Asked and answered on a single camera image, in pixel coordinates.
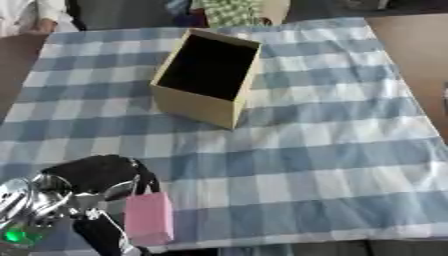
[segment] metal robot arm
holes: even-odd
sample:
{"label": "metal robot arm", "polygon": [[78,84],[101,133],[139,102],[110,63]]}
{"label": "metal robot arm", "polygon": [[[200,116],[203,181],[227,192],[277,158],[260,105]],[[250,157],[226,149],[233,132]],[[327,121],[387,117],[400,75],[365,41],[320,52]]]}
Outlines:
{"label": "metal robot arm", "polygon": [[[93,156],[45,169],[33,181],[14,179],[0,186],[0,244],[6,255],[34,246],[55,222],[70,216],[74,230],[102,256],[150,255],[128,243],[122,228],[98,202],[159,192],[155,175],[138,160]],[[82,205],[80,197],[91,197]]]}

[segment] person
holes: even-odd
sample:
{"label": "person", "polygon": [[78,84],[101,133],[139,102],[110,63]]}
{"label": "person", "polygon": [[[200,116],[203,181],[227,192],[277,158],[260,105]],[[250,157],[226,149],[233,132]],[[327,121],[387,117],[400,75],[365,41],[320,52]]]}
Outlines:
{"label": "person", "polygon": [[65,0],[0,0],[0,38],[78,31],[72,20]]}

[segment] cardboard box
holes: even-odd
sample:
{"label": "cardboard box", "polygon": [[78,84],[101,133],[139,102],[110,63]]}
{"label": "cardboard box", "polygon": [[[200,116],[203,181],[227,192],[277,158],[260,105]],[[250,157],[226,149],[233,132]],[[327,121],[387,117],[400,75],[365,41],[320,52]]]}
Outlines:
{"label": "cardboard box", "polygon": [[164,112],[233,129],[257,73],[261,44],[189,29],[151,82]]}

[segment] checkered cloth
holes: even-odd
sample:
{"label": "checkered cloth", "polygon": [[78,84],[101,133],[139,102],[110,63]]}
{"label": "checkered cloth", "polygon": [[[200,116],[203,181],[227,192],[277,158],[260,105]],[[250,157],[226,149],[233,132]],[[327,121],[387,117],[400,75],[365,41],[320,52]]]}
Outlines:
{"label": "checkered cloth", "polygon": [[193,0],[205,10],[211,28],[263,25],[262,0]]}
{"label": "checkered cloth", "polygon": [[[1,180],[139,158],[175,208],[168,249],[448,236],[446,147],[364,19],[219,32],[263,43],[234,131],[154,104],[183,29],[53,34],[1,127]],[[87,249],[62,231],[39,248]]]}

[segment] pink block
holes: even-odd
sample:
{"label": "pink block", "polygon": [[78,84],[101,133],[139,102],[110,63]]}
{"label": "pink block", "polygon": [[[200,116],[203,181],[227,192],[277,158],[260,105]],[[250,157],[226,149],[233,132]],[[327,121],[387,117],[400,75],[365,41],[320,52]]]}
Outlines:
{"label": "pink block", "polygon": [[173,208],[166,193],[131,196],[126,200],[125,232],[136,246],[173,240]]}

